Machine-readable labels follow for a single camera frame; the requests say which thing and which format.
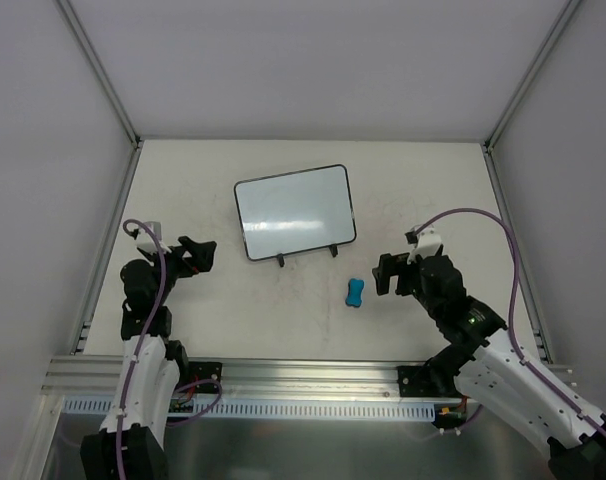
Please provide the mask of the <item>right aluminium frame post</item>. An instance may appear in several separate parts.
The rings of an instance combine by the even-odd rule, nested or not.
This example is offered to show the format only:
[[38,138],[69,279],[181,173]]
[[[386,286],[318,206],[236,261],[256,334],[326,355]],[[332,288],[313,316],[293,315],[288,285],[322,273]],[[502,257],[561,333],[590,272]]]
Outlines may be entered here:
[[543,70],[552,53],[563,38],[565,31],[574,20],[583,0],[567,0],[563,3],[561,10],[554,19],[552,25],[545,34],[541,44],[537,48],[532,60],[529,62],[524,74],[520,78],[515,90],[511,94],[506,106],[498,117],[490,134],[484,141],[484,148],[491,153],[502,135],[508,128],[512,118],[516,114],[528,92],[533,87],[539,74]]

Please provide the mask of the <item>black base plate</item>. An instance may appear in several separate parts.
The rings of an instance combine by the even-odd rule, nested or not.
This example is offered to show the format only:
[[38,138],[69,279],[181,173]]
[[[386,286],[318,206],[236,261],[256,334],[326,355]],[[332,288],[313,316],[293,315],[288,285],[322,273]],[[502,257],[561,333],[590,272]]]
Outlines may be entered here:
[[396,367],[399,395],[402,398],[456,398],[453,376],[429,365]]
[[220,387],[216,382],[221,380],[222,370],[221,362],[190,361],[187,392],[192,395],[218,394]]

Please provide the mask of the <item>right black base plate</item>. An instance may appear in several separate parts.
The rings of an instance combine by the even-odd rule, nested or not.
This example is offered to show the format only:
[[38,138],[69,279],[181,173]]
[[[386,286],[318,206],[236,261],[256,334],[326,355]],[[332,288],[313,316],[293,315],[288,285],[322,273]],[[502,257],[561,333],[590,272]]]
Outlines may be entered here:
[[396,367],[399,395],[402,398],[456,398],[453,376],[429,365]]

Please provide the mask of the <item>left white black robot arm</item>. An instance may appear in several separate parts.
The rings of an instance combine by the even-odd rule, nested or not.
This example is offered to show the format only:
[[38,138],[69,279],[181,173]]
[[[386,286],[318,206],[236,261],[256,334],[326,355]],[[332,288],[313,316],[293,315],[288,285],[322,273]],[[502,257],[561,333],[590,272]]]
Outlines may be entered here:
[[80,445],[88,479],[166,479],[164,437],[175,390],[191,381],[185,347],[171,339],[172,314],[165,301],[180,279],[209,272],[217,244],[181,236],[175,246],[144,236],[141,256],[120,271],[123,361],[114,398],[97,433]]

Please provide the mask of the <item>left aluminium frame post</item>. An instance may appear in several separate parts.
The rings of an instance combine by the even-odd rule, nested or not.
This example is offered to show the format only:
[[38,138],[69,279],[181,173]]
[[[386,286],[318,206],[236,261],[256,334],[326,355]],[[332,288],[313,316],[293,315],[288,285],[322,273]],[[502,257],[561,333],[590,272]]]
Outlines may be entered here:
[[140,143],[140,135],[137,133],[134,124],[127,113],[111,79],[109,78],[108,72],[105,69],[103,62],[96,51],[90,36],[87,33],[83,22],[77,13],[73,3],[68,0],[55,0],[55,6],[57,7],[64,23],[69,29],[75,43],[77,44],[80,52],[87,62],[92,75],[97,81],[99,88],[109,103],[112,112],[116,116],[116,119],[123,130],[128,142],[137,148]]

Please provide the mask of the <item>aluminium mounting rail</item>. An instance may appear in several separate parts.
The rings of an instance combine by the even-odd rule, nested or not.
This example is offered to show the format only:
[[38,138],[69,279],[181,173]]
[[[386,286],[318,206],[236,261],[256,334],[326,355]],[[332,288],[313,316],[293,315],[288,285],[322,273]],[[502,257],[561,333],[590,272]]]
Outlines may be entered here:
[[[238,399],[379,401],[400,398],[399,361],[220,359],[224,396]],[[54,357],[43,394],[112,394],[122,359],[118,356]]]

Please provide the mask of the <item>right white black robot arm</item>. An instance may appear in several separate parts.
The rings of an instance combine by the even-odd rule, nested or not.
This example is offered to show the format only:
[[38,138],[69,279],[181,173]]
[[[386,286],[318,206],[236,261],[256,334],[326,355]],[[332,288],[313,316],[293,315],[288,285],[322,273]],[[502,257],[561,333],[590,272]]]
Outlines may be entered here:
[[373,276],[378,295],[414,297],[449,343],[399,382],[402,394],[469,397],[534,445],[555,478],[606,479],[606,413],[511,342],[505,320],[467,293],[448,256],[383,254]]

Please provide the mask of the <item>blue whiteboard eraser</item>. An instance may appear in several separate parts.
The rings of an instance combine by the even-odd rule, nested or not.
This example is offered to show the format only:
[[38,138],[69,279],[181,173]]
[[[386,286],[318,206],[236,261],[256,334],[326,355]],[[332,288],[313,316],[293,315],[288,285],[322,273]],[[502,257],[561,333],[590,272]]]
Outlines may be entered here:
[[348,281],[347,295],[345,304],[352,308],[360,308],[362,306],[362,295],[365,287],[365,282],[359,278],[351,278]]

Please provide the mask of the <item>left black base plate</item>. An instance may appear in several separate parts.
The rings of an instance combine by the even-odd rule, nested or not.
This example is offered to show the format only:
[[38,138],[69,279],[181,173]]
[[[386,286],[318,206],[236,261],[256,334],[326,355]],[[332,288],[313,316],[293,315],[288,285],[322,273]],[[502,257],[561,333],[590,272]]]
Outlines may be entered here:
[[222,370],[221,362],[190,361],[187,392],[192,395],[218,394],[220,387],[216,382],[221,380]]

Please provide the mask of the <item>black metal whiteboard stand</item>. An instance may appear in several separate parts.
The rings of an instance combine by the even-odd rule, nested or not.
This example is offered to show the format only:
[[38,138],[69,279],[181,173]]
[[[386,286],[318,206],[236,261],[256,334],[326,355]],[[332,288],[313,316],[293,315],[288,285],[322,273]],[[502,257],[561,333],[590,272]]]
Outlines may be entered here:
[[284,268],[286,265],[286,261],[289,259],[307,258],[310,255],[320,255],[321,252],[325,252],[325,251],[327,251],[332,258],[336,258],[339,254],[339,245],[330,244],[330,245],[326,245],[326,246],[321,246],[319,248],[291,252],[288,254],[279,253],[275,256],[275,259],[276,259],[279,267]]

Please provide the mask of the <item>aluminium frame post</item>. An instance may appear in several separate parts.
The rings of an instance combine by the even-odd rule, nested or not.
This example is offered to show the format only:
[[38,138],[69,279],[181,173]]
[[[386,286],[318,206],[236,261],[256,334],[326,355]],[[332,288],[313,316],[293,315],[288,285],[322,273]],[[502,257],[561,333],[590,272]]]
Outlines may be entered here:
[[140,143],[140,135],[137,133],[134,124],[127,113],[111,79],[109,78],[108,72],[105,69],[103,62],[96,51],[90,36],[87,33],[83,22],[77,13],[73,3],[68,0],[55,0],[55,6],[57,7],[64,23],[69,29],[75,43],[77,44],[80,52],[87,62],[92,75],[97,81],[99,88],[109,103],[112,112],[116,116],[116,119],[123,130],[128,142],[137,148]]
[[491,153],[502,135],[508,128],[512,118],[516,114],[528,92],[533,87],[539,74],[543,70],[552,53],[563,38],[565,31],[574,20],[583,0],[567,0],[563,3],[561,10],[554,19],[552,25],[545,34],[541,44],[537,48],[532,60],[529,62],[524,74],[520,78],[515,90],[511,94],[506,106],[498,117],[490,134],[484,141],[484,148]]

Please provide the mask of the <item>small black-framed whiteboard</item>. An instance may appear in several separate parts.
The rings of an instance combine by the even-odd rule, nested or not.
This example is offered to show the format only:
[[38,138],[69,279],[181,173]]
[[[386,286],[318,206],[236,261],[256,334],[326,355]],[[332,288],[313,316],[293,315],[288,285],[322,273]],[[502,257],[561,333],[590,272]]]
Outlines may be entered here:
[[246,256],[253,262],[354,242],[357,227],[342,164],[242,180],[233,188]]

